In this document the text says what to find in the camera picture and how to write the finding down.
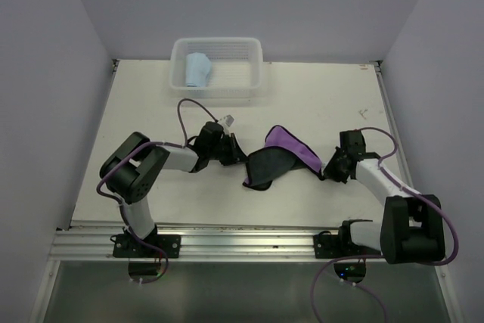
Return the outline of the light blue towel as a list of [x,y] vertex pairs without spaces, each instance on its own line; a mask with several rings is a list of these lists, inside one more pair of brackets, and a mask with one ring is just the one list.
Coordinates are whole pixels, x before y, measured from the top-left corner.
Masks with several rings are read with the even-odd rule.
[[204,53],[189,54],[185,64],[185,85],[197,88],[207,87],[211,71],[212,63]]

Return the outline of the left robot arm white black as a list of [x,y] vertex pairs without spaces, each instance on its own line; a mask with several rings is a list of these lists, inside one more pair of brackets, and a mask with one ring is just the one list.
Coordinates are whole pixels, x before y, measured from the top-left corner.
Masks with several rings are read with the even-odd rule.
[[197,173],[215,160],[223,166],[247,161],[235,134],[220,122],[207,122],[198,135],[185,146],[165,141],[151,141],[140,132],[132,133],[99,171],[96,191],[115,200],[125,227],[132,236],[130,247],[139,256],[150,256],[157,248],[157,230],[147,196],[159,177],[167,170]]

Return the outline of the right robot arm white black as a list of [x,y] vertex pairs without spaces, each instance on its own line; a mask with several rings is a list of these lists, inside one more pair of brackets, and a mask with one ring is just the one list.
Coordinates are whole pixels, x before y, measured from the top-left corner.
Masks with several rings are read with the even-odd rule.
[[360,129],[340,133],[340,145],[324,168],[324,179],[346,183],[356,180],[383,206],[380,222],[350,219],[338,228],[337,248],[344,256],[381,253],[389,264],[433,264],[445,258],[445,237],[439,199],[408,187],[366,149]]

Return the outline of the purple and grey towel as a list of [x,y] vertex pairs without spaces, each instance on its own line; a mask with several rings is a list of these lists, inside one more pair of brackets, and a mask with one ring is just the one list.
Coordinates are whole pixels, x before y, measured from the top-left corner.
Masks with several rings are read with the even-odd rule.
[[275,179],[284,174],[306,169],[319,180],[324,164],[319,156],[303,141],[283,126],[273,126],[265,137],[264,147],[247,157],[243,186],[255,191],[266,191]]

